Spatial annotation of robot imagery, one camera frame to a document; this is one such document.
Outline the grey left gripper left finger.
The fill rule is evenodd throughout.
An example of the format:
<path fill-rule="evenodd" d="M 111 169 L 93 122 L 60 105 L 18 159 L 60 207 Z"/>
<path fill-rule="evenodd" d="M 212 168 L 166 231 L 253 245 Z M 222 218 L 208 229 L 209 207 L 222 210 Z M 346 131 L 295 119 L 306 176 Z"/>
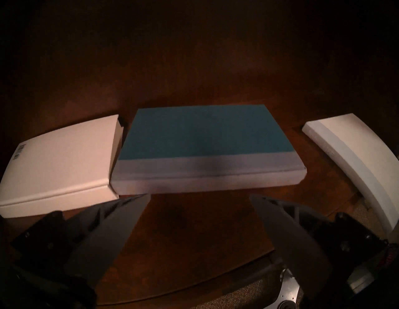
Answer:
<path fill-rule="evenodd" d="M 151 200 L 151 194 L 90 206 L 66 220 L 72 245 L 63 268 L 94 288 L 123 249 Z"/>

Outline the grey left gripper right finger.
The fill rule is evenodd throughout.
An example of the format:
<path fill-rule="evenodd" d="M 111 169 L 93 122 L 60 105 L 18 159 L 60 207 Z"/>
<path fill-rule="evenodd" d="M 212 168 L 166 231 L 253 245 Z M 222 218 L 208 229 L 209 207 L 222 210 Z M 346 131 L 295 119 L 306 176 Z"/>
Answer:
<path fill-rule="evenodd" d="M 315 300 L 327 284 L 333 265 L 306 227 L 329 220 L 306 205 L 259 194 L 251 194 L 249 200 L 304 295 Z"/>

